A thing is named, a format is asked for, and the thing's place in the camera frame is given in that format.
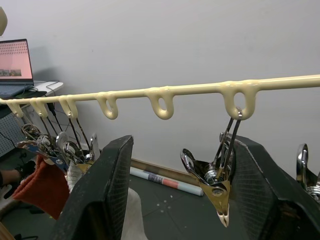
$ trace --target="laptop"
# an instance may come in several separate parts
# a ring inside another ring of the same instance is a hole
[[[27,39],[0,41],[0,98],[11,99],[33,86]]]

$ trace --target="red towel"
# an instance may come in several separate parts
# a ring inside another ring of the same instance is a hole
[[[13,193],[13,198],[42,209],[58,219],[69,197],[69,188],[63,172],[56,165],[49,165],[40,155],[36,169]]]

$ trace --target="laptop screen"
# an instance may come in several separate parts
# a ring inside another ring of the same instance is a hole
[[[0,84],[33,83],[26,39],[0,41]]]

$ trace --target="drying rack bar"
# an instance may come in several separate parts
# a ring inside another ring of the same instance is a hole
[[[256,94],[265,90],[297,89],[320,87],[320,74],[294,77],[269,78],[259,80],[225,81],[208,84],[181,85],[151,87],[136,90],[103,91],[96,93],[61,95],[50,97],[34,97],[24,99],[0,99],[0,104],[7,104],[11,111],[22,118],[23,112],[20,107],[22,104],[30,104],[38,115],[46,118],[48,112],[46,103],[59,102],[63,111],[71,118],[78,117],[76,102],[96,100],[100,105],[103,114],[109,119],[116,119],[118,116],[117,99],[129,98],[149,98],[154,113],[161,119],[167,120],[174,114],[173,97],[179,95],[193,94],[213,94],[220,93],[224,99],[224,106],[230,117],[239,119],[238,109],[236,108],[234,97],[237,93],[243,93],[245,108],[242,110],[242,120],[250,118],[256,106]],[[162,109],[159,99],[165,102],[166,109]]]

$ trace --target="laptop keyboard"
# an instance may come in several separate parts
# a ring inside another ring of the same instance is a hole
[[[14,94],[16,92],[21,91],[21,89],[24,89],[25,86],[1,86],[0,85],[0,94],[2,95],[11,95]]]

